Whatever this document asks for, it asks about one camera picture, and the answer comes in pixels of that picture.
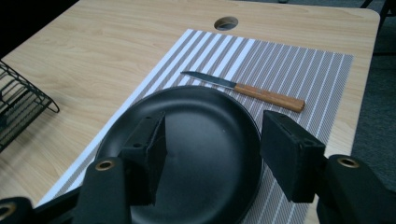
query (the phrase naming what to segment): frying pan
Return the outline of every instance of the frying pan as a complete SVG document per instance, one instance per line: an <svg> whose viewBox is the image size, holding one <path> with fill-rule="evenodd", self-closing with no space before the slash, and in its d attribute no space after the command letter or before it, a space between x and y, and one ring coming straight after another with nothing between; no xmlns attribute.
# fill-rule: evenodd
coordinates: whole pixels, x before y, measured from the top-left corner
<svg viewBox="0 0 396 224"><path fill-rule="evenodd" d="M162 111L168 154L156 203L132 206L133 223L241 221L262 177L260 134L246 109L223 92L187 86L151 94L114 123L96 159L118 156L139 120Z"/></svg>

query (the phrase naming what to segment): gray stripe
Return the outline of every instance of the gray stripe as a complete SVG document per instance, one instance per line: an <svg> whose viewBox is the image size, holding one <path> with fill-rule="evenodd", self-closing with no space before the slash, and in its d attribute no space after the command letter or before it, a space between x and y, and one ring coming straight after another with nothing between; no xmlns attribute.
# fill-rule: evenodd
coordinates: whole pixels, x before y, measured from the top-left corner
<svg viewBox="0 0 396 224"><path fill-rule="evenodd" d="M215 37L219 37L216 43L214 42ZM196 70L202 71L208 62L213 62L207 72L213 74L218 71L222 59L232 53L230 60L220 71L220 77L233 74L232 81L280 92L305 99L306 101L305 110L298 114L246 97L234 91L224 90L249 111L259 128L262 126L262 111L271 109L287 114L322 142L327 143L353 57L351 55L286 46L260 40L254 40L252 46L248 49L247 43L249 39L247 38L242 39L235 52L230 52L231 49L235 48L237 38L241 37L233 36L229 42L225 43L226 37L226 35L210 34L203 31L191 32L175 50L174 54L167 59L163 67L154 75L154 78L148 82L147 87L139 92L134 102L146 96L150 87L160 77L166 76L156 91L162 90L164 86L180 85L180 81L184 76L179 76L177 72L190 70L196 65L198 65ZM187 51L181 55L182 50L188 45L190 46ZM248 52L242 62L237 61L240 60L241 52L247 49ZM193 57L189 57L193 51L196 54ZM218 52L219 57L213 59L214 54ZM180 57L180 60L171 65L176 57ZM199 64L196 64L202 57L204 59ZM240 63L240 65L235 71L231 71L236 63ZM165 70L171 72L165 75L163 73ZM187 85L191 85L192 82L193 80L190 79ZM94 152L95 150L70 176L57 195L65 192L76 181L78 175L93 158ZM258 196L242 223L303 223L308 205L288 202L266 164L265 167Z"/></svg>

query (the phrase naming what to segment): wooden knife handle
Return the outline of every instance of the wooden knife handle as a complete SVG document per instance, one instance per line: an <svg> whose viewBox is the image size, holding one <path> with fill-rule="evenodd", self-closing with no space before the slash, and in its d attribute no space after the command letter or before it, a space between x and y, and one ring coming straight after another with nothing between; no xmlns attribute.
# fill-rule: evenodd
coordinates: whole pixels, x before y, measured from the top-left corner
<svg viewBox="0 0 396 224"><path fill-rule="evenodd" d="M303 111L305 106L304 100L299 100L289 97L287 95L282 95L271 91L261 90L259 88L248 85L237 83L234 87L234 90L239 93L257 98L259 100L263 100L264 102L284 107L297 113Z"/></svg>

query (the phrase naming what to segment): wire rack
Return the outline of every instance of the wire rack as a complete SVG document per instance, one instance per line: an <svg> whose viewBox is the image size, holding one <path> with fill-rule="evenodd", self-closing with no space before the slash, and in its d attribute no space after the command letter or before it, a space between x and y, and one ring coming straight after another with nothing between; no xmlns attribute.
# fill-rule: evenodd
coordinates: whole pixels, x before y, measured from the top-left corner
<svg viewBox="0 0 396 224"><path fill-rule="evenodd" d="M0 61L0 152L46 108L60 111L48 95Z"/></svg>

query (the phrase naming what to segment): gray carpet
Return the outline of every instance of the gray carpet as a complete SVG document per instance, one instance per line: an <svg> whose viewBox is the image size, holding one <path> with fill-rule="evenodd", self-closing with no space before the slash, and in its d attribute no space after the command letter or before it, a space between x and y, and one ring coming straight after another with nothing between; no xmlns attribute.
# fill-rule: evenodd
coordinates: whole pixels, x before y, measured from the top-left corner
<svg viewBox="0 0 396 224"><path fill-rule="evenodd" d="M380 12L385 0L368 8ZM277 0L253 2L277 3ZM360 7L363 0L289 0L288 4ZM396 17L387 17L375 52L396 52ZM374 56L364 93L352 156L366 162L387 189L396 191L396 56Z"/></svg>

